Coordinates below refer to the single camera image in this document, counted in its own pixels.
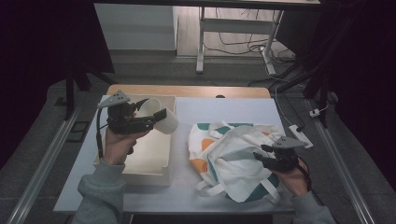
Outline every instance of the white cup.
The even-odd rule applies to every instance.
[[[138,118],[152,116],[154,113],[164,109],[165,106],[156,98],[149,98],[145,103],[140,106],[136,116]],[[154,125],[154,129],[165,134],[173,133],[178,126],[178,119],[172,111],[166,108],[166,118],[158,121]]]

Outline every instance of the white bag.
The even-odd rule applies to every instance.
[[[279,180],[254,158],[253,152],[274,158],[261,145],[271,146],[281,133],[275,125],[224,121],[193,125],[189,151],[191,164],[203,178],[196,186],[199,195],[209,197],[224,192],[238,203],[262,198],[277,203]]]

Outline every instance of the hand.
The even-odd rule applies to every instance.
[[[122,165],[125,163],[128,151],[136,145],[136,140],[148,134],[132,133],[129,135],[121,135],[113,133],[109,128],[106,130],[106,150],[103,161],[109,165]]]
[[[308,170],[306,164],[300,159],[299,163],[303,167],[303,169],[305,169],[306,171]],[[301,171],[299,171],[297,168],[294,168],[294,170],[286,173],[274,170],[271,171],[276,174],[277,177],[279,177],[279,179],[283,182],[285,187],[290,191],[293,196],[300,196],[308,192],[305,177],[303,173],[301,173]]]

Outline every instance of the gray sleeve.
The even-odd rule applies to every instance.
[[[311,191],[305,195],[291,198],[295,210],[293,224],[333,224],[335,223],[326,206],[318,205]]]
[[[125,164],[97,165],[92,175],[84,175],[78,185],[83,200],[73,223],[120,223],[125,182],[120,178]]]

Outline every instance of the cardboard box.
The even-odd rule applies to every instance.
[[[173,113],[176,112],[175,96],[127,95],[134,103],[147,98],[156,98]],[[106,110],[103,110],[102,116],[107,118]],[[148,135],[137,140],[134,154],[127,157],[126,167],[122,173],[122,178],[128,185],[171,185],[171,137],[172,134],[163,134],[154,129]],[[96,156],[93,163],[97,164],[98,162],[99,157]]]

